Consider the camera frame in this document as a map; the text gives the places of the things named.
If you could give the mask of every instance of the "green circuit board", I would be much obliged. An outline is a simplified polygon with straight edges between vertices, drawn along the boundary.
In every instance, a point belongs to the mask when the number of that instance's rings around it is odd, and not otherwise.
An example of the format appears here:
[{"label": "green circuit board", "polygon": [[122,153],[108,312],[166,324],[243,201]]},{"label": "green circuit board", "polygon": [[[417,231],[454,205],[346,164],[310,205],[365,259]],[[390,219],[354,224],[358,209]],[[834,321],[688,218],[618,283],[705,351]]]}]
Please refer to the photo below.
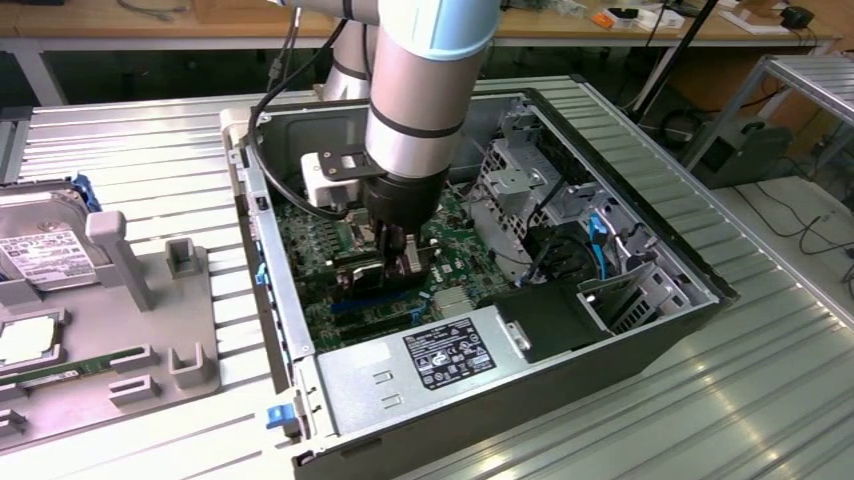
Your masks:
[{"label": "green circuit board", "polygon": [[485,297],[511,288],[450,190],[443,192],[441,207],[422,231],[423,238],[439,242],[427,280],[419,288],[379,298],[335,303],[330,294],[337,271],[333,260],[374,250],[367,211],[354,210],[346,220],[326,222],[287,204],[277,207],[277,218],[321,352],[442,320],[434,302],[437,292],[462,287],[477,305]]}]

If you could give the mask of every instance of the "motherboard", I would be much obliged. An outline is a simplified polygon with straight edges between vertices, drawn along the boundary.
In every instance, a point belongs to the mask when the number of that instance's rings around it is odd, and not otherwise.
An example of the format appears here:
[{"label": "motherboard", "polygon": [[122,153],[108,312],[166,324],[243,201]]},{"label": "motherboard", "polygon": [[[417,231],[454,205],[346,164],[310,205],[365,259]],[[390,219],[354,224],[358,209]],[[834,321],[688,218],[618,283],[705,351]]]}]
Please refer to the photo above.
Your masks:
[{"label": "motherboard", "polygon": [[375,253],[365,209],[339,222],[319,220],[294,205],[277,207],[301,302],[319,352],[442,320],[474,310],[486,297],[513,288],[495,265],[466,210],[466,197],[446,189],[437,214],[422,229],[435,245],[435,260],[418,288],[373,298],[334,294],[341,265]]}]

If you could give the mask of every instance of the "hard drive label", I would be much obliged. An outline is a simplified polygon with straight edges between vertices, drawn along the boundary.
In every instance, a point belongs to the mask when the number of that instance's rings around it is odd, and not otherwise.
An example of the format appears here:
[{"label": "hard drive label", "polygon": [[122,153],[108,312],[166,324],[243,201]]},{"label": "hard drive label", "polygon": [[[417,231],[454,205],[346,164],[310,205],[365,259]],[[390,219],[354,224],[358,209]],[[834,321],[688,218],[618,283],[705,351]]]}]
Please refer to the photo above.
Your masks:
[{"label": "hard drive label", "polygon": [[36,287],[95,273],[92,261],[71,230],[3,238],[0,250]]},{"label": "hard drive label", "polygon": [[437,390],[495,368],[470,318],[403,337],[422,384]]}]

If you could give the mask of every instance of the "orange object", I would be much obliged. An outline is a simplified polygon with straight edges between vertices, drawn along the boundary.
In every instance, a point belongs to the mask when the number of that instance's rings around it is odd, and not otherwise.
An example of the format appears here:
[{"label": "orange object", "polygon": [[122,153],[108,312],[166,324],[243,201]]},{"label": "orange object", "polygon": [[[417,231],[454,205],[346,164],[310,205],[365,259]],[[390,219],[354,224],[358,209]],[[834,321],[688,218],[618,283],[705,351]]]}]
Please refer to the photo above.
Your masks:
[{"label": "orange object", "polygon": [[612,28],[614,26],[614,19],[603,12],[597,13],[590,19],[593,20],[593,23],[603,28]]}]

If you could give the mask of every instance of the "warning label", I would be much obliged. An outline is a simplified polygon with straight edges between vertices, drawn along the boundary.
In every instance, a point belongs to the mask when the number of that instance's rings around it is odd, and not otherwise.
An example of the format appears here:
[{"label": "warning label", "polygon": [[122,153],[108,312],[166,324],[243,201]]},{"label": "warning label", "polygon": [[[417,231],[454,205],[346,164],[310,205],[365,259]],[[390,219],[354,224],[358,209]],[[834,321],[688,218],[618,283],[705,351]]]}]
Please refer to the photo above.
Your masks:
[{"label": "warning label", "polygon": [[471,319],[465,318],[403,337],[422,383],[429,390],[495,368]]},{"label": "warning label", "polygon": [[92,261],[71,230],[3,238],[0,250],[36,287],[95,273]]}]

